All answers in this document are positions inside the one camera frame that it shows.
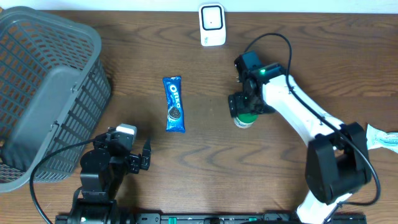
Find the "green lid jar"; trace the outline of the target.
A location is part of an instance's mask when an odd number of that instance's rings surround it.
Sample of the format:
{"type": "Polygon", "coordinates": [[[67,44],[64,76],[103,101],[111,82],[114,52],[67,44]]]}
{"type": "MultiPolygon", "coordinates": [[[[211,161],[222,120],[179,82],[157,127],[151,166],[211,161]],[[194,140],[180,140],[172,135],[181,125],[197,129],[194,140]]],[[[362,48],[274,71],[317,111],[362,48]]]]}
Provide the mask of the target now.
{"type": "Polygon", "coordinates": [[[254,122],[257,120],[258,115],[246,113],[246,114],[239,114],[233,118],[235,125],[239,128],[246,129],[250,128],[254,122]]]}

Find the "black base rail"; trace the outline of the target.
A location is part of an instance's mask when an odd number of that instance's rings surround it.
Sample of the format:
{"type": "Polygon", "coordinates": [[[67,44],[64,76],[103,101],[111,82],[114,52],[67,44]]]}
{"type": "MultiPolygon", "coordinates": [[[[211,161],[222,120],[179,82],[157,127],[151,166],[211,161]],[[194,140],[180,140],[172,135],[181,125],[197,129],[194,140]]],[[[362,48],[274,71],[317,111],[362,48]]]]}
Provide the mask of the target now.
{"type": "MultiPolygon", "coordinates": [[[[137,213],[110,221],[109,218],[94,218],[83,215],[73,220],[68,215],[57,215],[55,223],[132,223],[132,224],[238,224],[238,223],[302,223],[291,213],[265,213],[257,215],[161,215],[158,213],[137,213]]],[[[328,223],[367,224],[365,215],[335,215],[328,223]]]]}

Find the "blue Oreo cookie pack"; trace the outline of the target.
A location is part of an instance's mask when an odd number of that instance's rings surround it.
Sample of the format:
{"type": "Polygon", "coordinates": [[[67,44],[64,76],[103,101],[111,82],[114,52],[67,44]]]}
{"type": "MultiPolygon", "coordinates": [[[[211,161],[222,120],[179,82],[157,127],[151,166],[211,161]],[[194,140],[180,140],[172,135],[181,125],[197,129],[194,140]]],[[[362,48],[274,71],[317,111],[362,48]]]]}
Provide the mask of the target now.
{"type": "Polygon", "coordinates": [[[162,79],[167,100],[167,132],[185,133],[184,111],[181,96],[181,76],[162,79]]]}

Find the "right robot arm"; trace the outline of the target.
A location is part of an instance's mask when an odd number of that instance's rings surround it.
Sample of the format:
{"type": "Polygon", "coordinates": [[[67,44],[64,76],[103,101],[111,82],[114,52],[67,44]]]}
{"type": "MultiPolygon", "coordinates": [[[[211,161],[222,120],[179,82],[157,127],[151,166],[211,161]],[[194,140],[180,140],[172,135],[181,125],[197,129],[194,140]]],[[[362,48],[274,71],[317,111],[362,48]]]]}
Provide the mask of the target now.
{"type": "Polygon", "coordinates": [[[307,147],[309,192],[296,209],[302,223],[325,223],[339,206],[374,179],[364,129],[345,124],[317,105],[278,63],[237,62],[240,92],[229,95],[231,117],[250,127],[260,114],[278,112],[307,147]]]}

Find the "white barcode scanner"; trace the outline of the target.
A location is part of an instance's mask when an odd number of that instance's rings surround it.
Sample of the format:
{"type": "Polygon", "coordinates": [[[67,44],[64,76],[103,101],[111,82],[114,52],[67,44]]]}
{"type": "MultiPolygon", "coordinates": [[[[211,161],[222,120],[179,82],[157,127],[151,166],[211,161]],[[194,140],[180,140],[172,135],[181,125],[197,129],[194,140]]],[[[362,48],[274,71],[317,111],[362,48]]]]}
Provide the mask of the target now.
{"type": "Polygon", "coordinates": [[[198,10],[200,39],[204,47],[223,45],[226,42],[224,7],[221,4],[203,4],[198,10]]]}

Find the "grey plastic basket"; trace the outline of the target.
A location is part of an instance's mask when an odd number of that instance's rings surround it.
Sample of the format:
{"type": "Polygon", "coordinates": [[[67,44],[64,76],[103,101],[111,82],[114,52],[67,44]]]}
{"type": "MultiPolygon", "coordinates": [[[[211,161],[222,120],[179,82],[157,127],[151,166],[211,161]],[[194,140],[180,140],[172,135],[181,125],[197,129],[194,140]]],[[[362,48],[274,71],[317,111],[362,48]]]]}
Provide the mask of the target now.
{"type": "Polygon", "coordinates": [[[111,87],[90,26],[29,7],[1,13],[1,192],[69,177],[111,87]]]}

